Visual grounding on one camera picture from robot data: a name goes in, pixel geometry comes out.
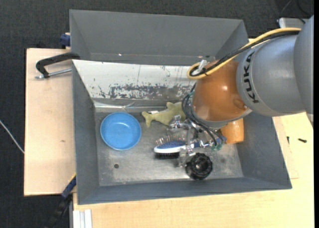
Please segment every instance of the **screw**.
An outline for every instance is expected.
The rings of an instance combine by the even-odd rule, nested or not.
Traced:
[[[298,138],[298,140],[301,141],[301,142],[307,143],[307,140],[306,140],[306,139]]]

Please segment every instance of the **yellow cable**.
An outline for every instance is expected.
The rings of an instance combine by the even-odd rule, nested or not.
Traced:
[[[262,35],[260,35],[259,37],[251,40],[249,43],[247,43],[246,45],[244,45],[243,47],[241,47],[239,50],[241,50],[242,48],[245,48],[249,45],[253,45],[254,43],[262,40],[263,38],[266,38],[272,34],[277,34],[277,33],[282,33],[282,32],[291,32],[291,31],[300,31],[300,28],[296,28],[296,27],[286,27],[286,28],[278,28],[278,29],[275,29],[275,30],[271,30],[269,32],[266,32]],[[205,74],[201,74],[201,75],[191,75],[190,72],[195,68],[195,67],[198,67],[199,66],[199,63],[196,63],[194,64],[193,66],[191,66],[189,68],[189,70],[187,71],[187,77],[189,79],[201,79],[201,78],[204,78],[205,76],[207,75],[210,75],[212,74],[213,72],[215,72],[216,70],[220,69],[222,66],[226,65],[228,62],[230,62],[231,60],[233,60],[237,55],[235,56],[232,56],[231,58],[229,58],[228,60],[224,61],[223,63],[221,63],[220,65],[218,65],[217,67],[207,71]]]

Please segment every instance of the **white cable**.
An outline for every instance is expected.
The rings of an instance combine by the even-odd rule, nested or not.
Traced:
[[[13,135],[11,134],[10,130],[2,123],[2,121],[0,120],[0,124],[4,127],[4,129],[8,132],[8,134],[10,135],[10,137],[12,138],[12,140],[15,142],[16,146],[18,146],[18,148],[20,149],[21,152],[23,152],[24,154],[24,150],[22,149],[22,147],[19,145],[19,143],[17,142],[17,140],[15,140],[15,138],[13,137]]]

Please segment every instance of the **black round object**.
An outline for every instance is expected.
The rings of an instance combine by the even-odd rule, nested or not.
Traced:
[[[213,163],[205,154],[197,153],[186,163],[186,173],[195,180],[203,180],[213,170]]]

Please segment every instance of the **gray bin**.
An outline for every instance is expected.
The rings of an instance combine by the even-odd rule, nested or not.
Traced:
[[[115,96],[103,87],[116,84],[121,73],[118,78],[108,77],[101,69],[90,68],[119,62],[142,64],[141,68],[144,64],[163,65],[165,69],[164,65],[189,66],[206,56],[220,58],[247,43],[242,21],[77,10],[70,12],[70,21],[72,52],[81,59],[101,62],[72,63],[79,204],[291,188],[272,118],[252,113],[244,118],[243,143],[224,145],[218,152],[203,150],[213,161],[213,172],[203,181],[194,181],[183,168],[176,167],[177,160],[155,158],[154,141],[165,134],[165,126],[153,122],[147,128],[141,116],[141,111],[161,110],[167,101],[181,100],[176,86],[183,86],[187,92],[194,82],[187,87],[184,74],[175,75],[176,84],[171,76],[163,78],[157,89],[166,87],[165,98],[160,94],[157,98]],[[119,64],[117,68],[126,69],[130,75],[124,67]],[[130,85],[140,87],[141,81]],[[118,90],[124,89],[123,84],[117,86]],[[96,88],[100,94],[94,95]],[[142,127],[141,140],[127,151],[109,148],[100,136],[103,118],[118,111],[130,112]]]

